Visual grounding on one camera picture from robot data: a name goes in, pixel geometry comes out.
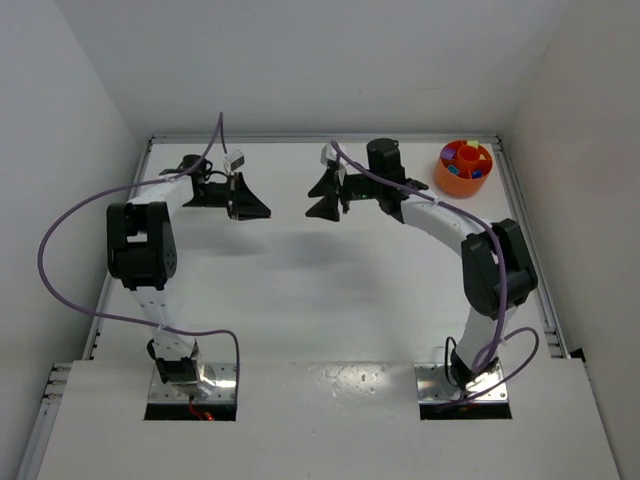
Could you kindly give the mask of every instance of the rectangular hole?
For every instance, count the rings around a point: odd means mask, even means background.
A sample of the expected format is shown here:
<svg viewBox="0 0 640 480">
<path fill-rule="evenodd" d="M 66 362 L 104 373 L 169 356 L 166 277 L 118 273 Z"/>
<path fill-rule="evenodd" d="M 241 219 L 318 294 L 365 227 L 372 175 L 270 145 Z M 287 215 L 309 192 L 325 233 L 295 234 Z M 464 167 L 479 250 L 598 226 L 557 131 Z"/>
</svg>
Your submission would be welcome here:
<svg viewBox="0 0 640 480">
<path fill-rule="evenodd" d="M 420 405 L 420 420 L 511 420 L 508 403 L 472 403 L 460 407 Z"/>
<path fill-rule="evenodd" d="M 205 419 L 206 414 L 210 414 L 214 422 L 235 422 L 236 405 L 220 404 L 196 404 L 194 410 Z M 189 405 L 185 404 L 159 404 L 149 403 L 144 412 L 145 420 L 153 421 L 201 421 L 197 415 L 189 410 Z"/>
</svg>

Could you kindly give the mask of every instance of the white table surface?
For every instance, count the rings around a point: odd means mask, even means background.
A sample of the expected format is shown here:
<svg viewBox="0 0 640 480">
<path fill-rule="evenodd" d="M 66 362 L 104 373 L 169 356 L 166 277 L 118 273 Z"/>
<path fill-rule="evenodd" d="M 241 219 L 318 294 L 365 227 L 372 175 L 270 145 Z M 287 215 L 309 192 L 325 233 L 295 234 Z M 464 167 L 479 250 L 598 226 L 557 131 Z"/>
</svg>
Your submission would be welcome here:
<svg viewBox="0 0 640 480">
<path fill-rule="evenodd" d="M 460 260 L 375 202 L 353 203 L 338 224 L 305 218 L 321 146 L 240 146 L 272 219 L 192 210 L 173 222 L 183 325 L 240 338 L 237 421 L 143 421 L 149 332 L 105 322 L 95 359 L 74 364 L 39 478 L 618 478 L 582 365 L 549 358 L 544 337 L 508 385 L 512 420 L 419 420 L 413 363 L 441 361 L 444 338 L 459 337 L 466 320 Z M 366 161 L 364 143 L 347 146 Z M 408 174 L 432 184 L 441 147 L 403 142 Z M 201 149 L 154 145 L 145 178 Z M 454 203 L 509 216 L 497 169 L 475 197 Z M 140 315 L 116 282 L 107 308 Z M 542 332 L 535 298 L 509 329 L 521 325 Z M 233 360 L 229 339 L 199 342 L 207 359 Z M 505 369 L 531 345 L 502 346 Z"/>
<path fill-rule="evenodd" d="M 346 146 L 366 164 L 364 143 Z M 247 360 L 441 361 L 444 339 L 462 335 L 469 311 L 459 257 L 388 217 L 375 201 L 353 202 L 337 224 L 306 218 L 316 201 L 306 194 L 324 173 L 322 144 L 238 147 L 249 188 L 273 216 L 234 222 L 222 209 L 195 208 L 175 215 L 182 325 L 234 330 Z M 144 179 L 203 148 L 154 145 Z M 442 144 L 401 142 L 400 148 L 407 174 L 435 188 L 431 173 Z M 211 159 L 221 167 L 219 146 Z M 487 219 L 510 215 L 497 168 L 476 196 L 452 203 Z M 119 282 L 112 282 L 106 308 L 141 315 Z M 513 324 L 541 329 L 534 296 Z M 148 338 L 144 328 L 107 321 L 94 357 L 146 359 Z M 233 360 L 227 338 L 198 342 L 206 359 Z"/>
</svg>

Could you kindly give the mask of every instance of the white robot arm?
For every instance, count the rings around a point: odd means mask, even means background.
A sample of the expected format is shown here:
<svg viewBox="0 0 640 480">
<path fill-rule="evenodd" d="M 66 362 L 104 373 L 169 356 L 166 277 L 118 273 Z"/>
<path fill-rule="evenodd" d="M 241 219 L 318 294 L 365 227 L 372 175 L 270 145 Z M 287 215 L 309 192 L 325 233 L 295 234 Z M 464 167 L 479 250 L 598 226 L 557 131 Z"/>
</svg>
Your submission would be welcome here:
<svg viewBox="0 0 640 480">
<path fill-rule="evenodd" d="M 369 172 L 375 176 L 413 190 L 428 188 L 406 178 L 397 141 L 380 138 L 369 142 L 367 157 Z M 494 339 L 499 311 L 500 278 L 488 234 L 480 225 L 442 205 L 408 195 L 363 173 L 347 175 L 331 144 L 323 148 L 321 160 L 326 171 L 309 191 L 309 197 L 321 199 L 307 211 L 308 217 L 339 221 L 339 206 L 347 213 L 351 201 L 375 199 L 383 212 L 427 232 L 461 257 L 464 290 L 471 306 L 464 334 L 451 356 L 451 376 L 464 390 L 469 382 L 497 362 L 494 354 L 483 362 L 482 370 L 478 371 L 474 365 L 476 358 Z M 504 320 L 507 322 L 515 307 L 526 301 L 528 294 L 536 288 L 538 279 L 519 225 L 511 219 L 485 223 L 491 224 L 505 257 L 507 310 Z"/>
<path fill-rule="evenodd" d="M 159 325 L 152 330 L 147 349 L 155 360 L 163 383 L 171 384 L 189 396 L 206 397 L 211 384 L 200 361 L 193 337 L 168 332 L 162 327 L 179 327 L 172 295 L 171 278 L 177 268 L 176 245 L 171 217 L 183 206 L 226 208 L 230 218 L 248 220 L 269 218 L 271 211 L 251 193 L 242 173 L 242 153 L 225 158 L 224 182 L 209 182 L 211 163 L 204 161 L 189 175 L 176 174 L 189 169 L 198 155 L 187 155 L 177 169 L 160 174 L 164 183 L 154 185 L 126 203 L 107 209 L 107 264 L 114 278 L 136 298 L 147 320 Z"/>
</svg>

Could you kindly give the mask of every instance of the metal frame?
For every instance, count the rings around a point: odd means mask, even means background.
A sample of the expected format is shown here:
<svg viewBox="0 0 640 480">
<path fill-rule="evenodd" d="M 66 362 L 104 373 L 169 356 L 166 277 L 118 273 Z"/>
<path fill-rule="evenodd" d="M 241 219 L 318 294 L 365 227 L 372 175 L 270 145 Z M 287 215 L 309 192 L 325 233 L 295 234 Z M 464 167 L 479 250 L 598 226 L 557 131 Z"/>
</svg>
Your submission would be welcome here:
<svg viewBox="0 0 640 480">
<path fill-rule="evenodd" d="M 366 142 L 373 137 L 383 136 L 380 133 L 370 134 L 344 134 L 344 133 L 324 133 L 317 135 L 310 134 L 289 134 L 289 135 L 227 135 L 226 140 L 229 143 L 325 143 L 333 138 L 340 138 L 347 142 Z M 459 138 L 474 138 L 481 143 L 488 143 L 493 148 L 496 165 L 502 179 L 502 183 L 505 188 L 507 201 L 515 220 L 522 225 L 522 231 L 525 239 L 529 245 L 531 257 L 535 268 L 539 274 L 538 282 L 538 295 L 536 298 L 540 303 L 542 312 L 544 313 L 545 320 L 545 334 L 547 343 L 549 344 L 549 350 L 552 357 L 567 358 L 568 349 L 565 343 L 562 329 L 558 321 L 557 311 L 553 304 L 553 298 L 548 288 L 548 282 L 546 281 L 545 273 L 539 261 L 538 251 L 536 249 L 535 242 L 531 236 L 531 222 L 527 213 L 524 197 L 520 190 L 520 184 L 518 182 L 517 175 L 513 169 L 511 162 L 504 150 L 502 140 L 497 135 L 491 134 L 470 134 L 458 133 L 458 134 L 387 134 L 400 141 L 405 142 L 450 142 Z M 144 172 L 146 171 L 147 164 L 149 162 L 149 156 L 153 145 L 156 144 L 189 144 L 189 143 L 207 143 L 209 141 L 208 135 L 155 135 L 145 145 L 141 154 L 138 168 L 136 170 L 134 182 L 140 181 Z M 133 198 L 138 194 L 138 189 L 131 191 L 130 197 Z M 107 275 L 102 287 L 100 299 L 98 301 L 98 311 L 103 311 L 106 306 L 107 298 L 111 290 L 113 279 Z M 89 337 L 85 345 L 84 353 L 82 355 L 83 360 L 93 359 L 93 350 L 97 347 L 100 338 L 100 330 L 102 326 L 102 319 L 94 317 L 89 331 Z M 56 364 L 62 365 L 63 368 L 70 370 L 70 364 Z M 58 412 L 59 404 L 62 398 L 62 390 L 59 393 L 54 393 L 54 398 L 47 397 L 45 392 L 45 398 L 43 399 L 40 407 L 40 412 L 36 419 L 36 424 L 31 433 L 29 444 L 25 451 L 25 455 L 22 460 L 20 471 L 18 473 L 18 480 L 31 480 L 37 477 L 44 452 L 46 450 L 49 436 L 53 429 L 56 414 Z"/>
<path fill-rule="evenodd" d="M 16 480 L 35 480 L 38 477 L 70 372 L 70 363 L 53 365 Z"/>
</svg>

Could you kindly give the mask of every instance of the red wire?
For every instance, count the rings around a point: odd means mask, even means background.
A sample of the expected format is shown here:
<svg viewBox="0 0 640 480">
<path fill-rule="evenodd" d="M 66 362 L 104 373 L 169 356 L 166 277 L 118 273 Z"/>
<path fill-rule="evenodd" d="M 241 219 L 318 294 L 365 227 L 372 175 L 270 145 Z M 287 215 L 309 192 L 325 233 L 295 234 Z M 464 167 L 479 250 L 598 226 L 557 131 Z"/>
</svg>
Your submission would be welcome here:
<svg viewBox="0 0 640 480">
<path fill-rule="evenodd" d="M 198 417 L 198 419 L 204 420 L 204 418 L 202 418 L 202 415 L 200 415 L 200 412 L 193 408 L 193 397 L 189 397 L 189 411 L 196 417 Z"/>
</svg>

